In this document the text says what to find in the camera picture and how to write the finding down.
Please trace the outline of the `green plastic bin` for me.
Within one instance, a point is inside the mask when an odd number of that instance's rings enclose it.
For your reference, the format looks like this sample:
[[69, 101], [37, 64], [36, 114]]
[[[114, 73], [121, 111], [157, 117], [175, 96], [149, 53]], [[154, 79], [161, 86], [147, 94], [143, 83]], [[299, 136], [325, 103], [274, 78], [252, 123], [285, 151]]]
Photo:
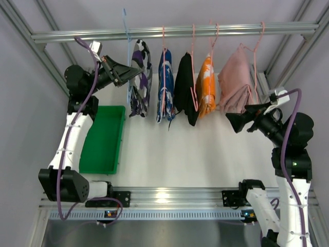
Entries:
[[82, 174], [115, 174], [119, 164], [125, 107], [99, 106], [81, 153]]

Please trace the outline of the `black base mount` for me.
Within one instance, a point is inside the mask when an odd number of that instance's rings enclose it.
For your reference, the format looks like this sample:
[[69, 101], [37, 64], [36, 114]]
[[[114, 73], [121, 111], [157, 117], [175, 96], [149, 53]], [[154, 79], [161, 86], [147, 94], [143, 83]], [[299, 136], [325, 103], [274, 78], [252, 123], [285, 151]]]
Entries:
[[87, 208], [106, 208], [119, 207], [117, 201], [110, 200], [110, 198], [119, 201], [123, 207], [130, 207], [131, 192], [130, 191], [112, 191], [106, 197], [93, 198], [85, 202]]
[[222, 200], [224, 207], [230, 207], [232, 209], [250, 206], [250, 203], [246, 200], [246, 194], [239, 190], [223, 190]]

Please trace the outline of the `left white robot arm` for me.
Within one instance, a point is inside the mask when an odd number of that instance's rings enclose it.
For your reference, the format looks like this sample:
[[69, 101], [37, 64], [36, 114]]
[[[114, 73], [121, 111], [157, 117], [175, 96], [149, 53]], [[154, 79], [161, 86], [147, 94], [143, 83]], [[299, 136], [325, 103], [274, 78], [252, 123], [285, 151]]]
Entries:
[[83, 203], [110, 194], [109, 182], [90, 182], [79, 173], [83, 146], [98, 111], [99, 100], [94, 93], [111, 83], [122, 86], [140, 73], [140, 69], [120, 64], [109, 56], [96, 62], [91, 73], [79, 65], [65, 70], [69, 101], [64, 132], [48, 168], [38, 174], [50, 201]]

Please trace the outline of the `front aluminium rail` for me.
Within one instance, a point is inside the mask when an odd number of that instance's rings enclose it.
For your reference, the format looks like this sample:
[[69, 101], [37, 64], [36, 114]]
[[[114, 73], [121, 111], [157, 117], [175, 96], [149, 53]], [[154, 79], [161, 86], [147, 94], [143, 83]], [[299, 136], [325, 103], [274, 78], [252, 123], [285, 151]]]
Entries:
[[[166, 188], [166, 187], [114, 187], [114, 191], [130, 191], [129, 209], [219, 209], [224, 207], [222, 191], [237, 188]], [[279, 198], [278, 188], [266, 188], [269, 200]], [[311, 188], [308, 193], [309, 207], [319, 206], [316, 194]], [[42, 193], [39, 209], [56, 209]]]

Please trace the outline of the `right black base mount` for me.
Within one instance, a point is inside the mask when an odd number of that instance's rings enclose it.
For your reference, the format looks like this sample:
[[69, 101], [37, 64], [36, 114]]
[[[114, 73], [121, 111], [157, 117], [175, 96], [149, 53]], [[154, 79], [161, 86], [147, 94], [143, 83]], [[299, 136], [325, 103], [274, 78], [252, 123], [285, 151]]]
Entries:
[[239, 190], [223, 190], [222, 200], [224, 207], [230, 207], [232, 209], [250, 206], [250, 203], [246, 200], [246, 194]]

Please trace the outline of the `pink hanger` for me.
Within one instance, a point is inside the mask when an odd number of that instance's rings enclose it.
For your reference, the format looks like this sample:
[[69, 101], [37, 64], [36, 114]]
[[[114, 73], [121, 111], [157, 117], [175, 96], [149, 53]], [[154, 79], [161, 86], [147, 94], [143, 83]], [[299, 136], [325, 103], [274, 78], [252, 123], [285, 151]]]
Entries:
[[192, 25], [192, 44], [191, 44], [191, 68], [192, 68], [192, 79], [193, 86], [190, 87], [192, 101], [195, 108], [195, 111], [198, 111], [198, 101], [197, 101], [197, 93], [196, 93], [196, 80], [195, 80], [195, 72], [194, 72], [194, 43], [195, 43], [195, 25]]
[[253, 49], [247, 47], [246, 45], [242, 44], [242, 47], [244, 49], [249, 50], [250, 52], [253, 53], [253, 69], [254, 69], [254, 92], [255, 92], [255, 98], [257, 100], [257, 103], [259, 103], [259, 95], [257, 91], [257, 86], [258, 86], [258, 78], [257, 78], [257, 51], [259, 44], [263, 38], [264, 32], [265, 32], [265, 23], [261, 21], [261, 26], [262, 26], [262, 31], [260, 32], [259, 39]]
[[214, 53], [214, 46], [217, 42], [217, 39], [218, 39], [218, 36], [219, 36], [219, 24], [216, 23], [216, 37], [214, 39], [214, 41], [212, 40], [212, 38], [209, 39], [209, 42], [210, 42], [210, 84], [209, 84], [209, 98], [211, 98], [211, 88], [212, 88], [212, 76], [214, 74], [213, 72], [213, 53]]
[[162, 115], [165, 112], [165, 100], [166, 100], [166, 44], [165, 44], [165, 27], [162, 26], [162, 72], [163, 72], [163, 94], [162, 94], [162, 105], [161, 105], [161, 113]]

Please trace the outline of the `orange white trousers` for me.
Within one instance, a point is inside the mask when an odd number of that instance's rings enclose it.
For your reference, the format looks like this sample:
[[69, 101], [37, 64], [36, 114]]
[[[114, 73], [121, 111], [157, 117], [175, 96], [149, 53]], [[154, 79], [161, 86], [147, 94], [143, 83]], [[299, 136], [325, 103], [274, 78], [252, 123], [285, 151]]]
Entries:
[[208, 53], [196, 81], [199, 118], [216, 110], [215, 75], [211, 54]]

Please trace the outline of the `pink trousers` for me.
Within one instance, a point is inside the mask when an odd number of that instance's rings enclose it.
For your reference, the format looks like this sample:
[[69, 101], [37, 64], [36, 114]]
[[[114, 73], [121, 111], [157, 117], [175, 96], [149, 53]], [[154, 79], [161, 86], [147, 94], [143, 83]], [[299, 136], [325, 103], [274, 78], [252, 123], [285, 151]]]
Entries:
[[242, 44], [227, 60], [218, 75], [218, 82], [221, 89], [221, 112], [244, 113], [245, 106], [254, 103], [249, 58]]

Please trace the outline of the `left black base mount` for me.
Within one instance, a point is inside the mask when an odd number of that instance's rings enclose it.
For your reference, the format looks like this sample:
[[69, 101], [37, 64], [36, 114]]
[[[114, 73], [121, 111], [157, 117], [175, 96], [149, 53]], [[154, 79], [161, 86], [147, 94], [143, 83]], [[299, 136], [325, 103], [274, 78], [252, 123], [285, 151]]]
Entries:
[[106, 197], [93, 198], [85, 202], [87, 208], [106, 208], [119, 207], [117, 201], [110, 200], [110, 198], [119, 201], [123, 207], [130, 207], [131, 192], [130, 191], [112, 191]]

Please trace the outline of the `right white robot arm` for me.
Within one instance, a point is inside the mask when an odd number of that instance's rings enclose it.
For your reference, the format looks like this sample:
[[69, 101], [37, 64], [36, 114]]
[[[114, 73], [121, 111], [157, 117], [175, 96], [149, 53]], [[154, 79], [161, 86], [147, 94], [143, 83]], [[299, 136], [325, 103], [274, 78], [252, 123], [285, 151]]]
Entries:
[[248, 132], [261, 131], [275, 147], [271, 163], [279, 187], [281, 215], [277, 216], [260, 180], [244, 179], [239, 182], [237, 197], [227, 198], [232, 206], [250, 205], [261, 227], [261, 246], [311, 246], [308, 231], [308, 192], [312, 180], [312, 162], [306, 150], [313, 137], [313, 120], [298, 112], [296, 104], [293, 113], [285, 123], [275, 119], [266, 108], [270, 104], [248, 105], [244, 113], [227, 113], [234, 131], [239, 133], [251, 122]]

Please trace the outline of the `black trousers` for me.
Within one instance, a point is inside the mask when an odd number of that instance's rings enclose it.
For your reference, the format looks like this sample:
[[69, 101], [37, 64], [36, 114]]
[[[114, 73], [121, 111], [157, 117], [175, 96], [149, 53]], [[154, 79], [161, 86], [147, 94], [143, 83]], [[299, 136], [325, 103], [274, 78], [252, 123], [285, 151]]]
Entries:
[[181, 58], [178, 66], [174, 86], [174, 105], [178, 112], [184, 111], [189, 124], [195, 126], [198, 119], [198, 111], [194, 107], [191, 87], [193, 87], [192, 58], [187, 52]]

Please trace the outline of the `purple camouflage trousers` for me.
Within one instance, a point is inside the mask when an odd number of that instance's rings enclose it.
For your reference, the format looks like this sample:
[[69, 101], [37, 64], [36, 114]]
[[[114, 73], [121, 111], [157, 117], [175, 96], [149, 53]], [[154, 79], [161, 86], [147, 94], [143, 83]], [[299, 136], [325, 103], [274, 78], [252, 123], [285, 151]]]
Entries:
[[136, 115], [146, 117], [150, 106], [153, 67], [150, 49], [142, 39], [138, 39], [135, 43], [131, 66], [139, 69], [141, 73], [129, 82], [127, 95], [131, 109], [129, 117]]

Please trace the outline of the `blue patterned trousers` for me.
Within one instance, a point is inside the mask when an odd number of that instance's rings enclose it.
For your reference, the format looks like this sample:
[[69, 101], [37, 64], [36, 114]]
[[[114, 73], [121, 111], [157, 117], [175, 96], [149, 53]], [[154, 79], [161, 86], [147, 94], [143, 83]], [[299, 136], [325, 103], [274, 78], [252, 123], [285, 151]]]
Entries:
[[161, 113], [162, 94], [163, 94], [163, 72], [162, 72], [162, 54], [158, 66], [158, 101], [157, 101], [157, 115], [156, 121], [160, 123], [163, 119], [172, 121], [175, 118], [174, 106], [174, 76], [172, 70], [172, 55], [171, 52], [166, 50], [166, 100], [164, 114]]

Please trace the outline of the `aluminium hanging rail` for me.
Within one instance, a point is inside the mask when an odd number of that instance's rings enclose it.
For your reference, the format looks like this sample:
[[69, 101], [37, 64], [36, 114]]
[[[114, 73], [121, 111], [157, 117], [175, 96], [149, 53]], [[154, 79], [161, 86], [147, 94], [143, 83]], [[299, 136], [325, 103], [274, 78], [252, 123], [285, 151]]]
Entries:
[[176, 26], [149, 27], [133, 29], [98, 29], [36, 32], [31, 35], [35, 43], [67, 43], [73, 42], [74, 37], [83, 40], [125, 40], [155, 39], [155, 38], [184, 38], [184, 37], [216, 37], [216, 36], [257, 36], [259, 34], [313, 34], [319, 24], [316, 22], [287, 22], [262, 24], [235, 25], [204, 25], [204, 26]]

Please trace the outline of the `light blue hanger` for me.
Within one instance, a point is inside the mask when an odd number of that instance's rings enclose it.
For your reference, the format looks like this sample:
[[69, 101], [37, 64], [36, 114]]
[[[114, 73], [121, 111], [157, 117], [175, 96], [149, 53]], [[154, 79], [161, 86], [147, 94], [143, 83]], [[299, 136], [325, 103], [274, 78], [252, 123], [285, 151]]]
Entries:
[[[125, 8], [122, 9], [122, 21], [123, 21], [124, 31], [125, 31], [125, 35], [126, 35], [126, 39], [127, 39], [127, 65], [131, 66], [131, 59], [130, 59], [131, 45], [130, 45], [130, 43], [131, 43], [132, 39], [131, 39], [129, 29], [128, 29], [127, 24], [126, 24], [126, 10], [125, 10]], [[127, 104], [130, 103], [130, 96], [131, 96], [130, 85], [128, 84], [127, 97], [126, 97]]]

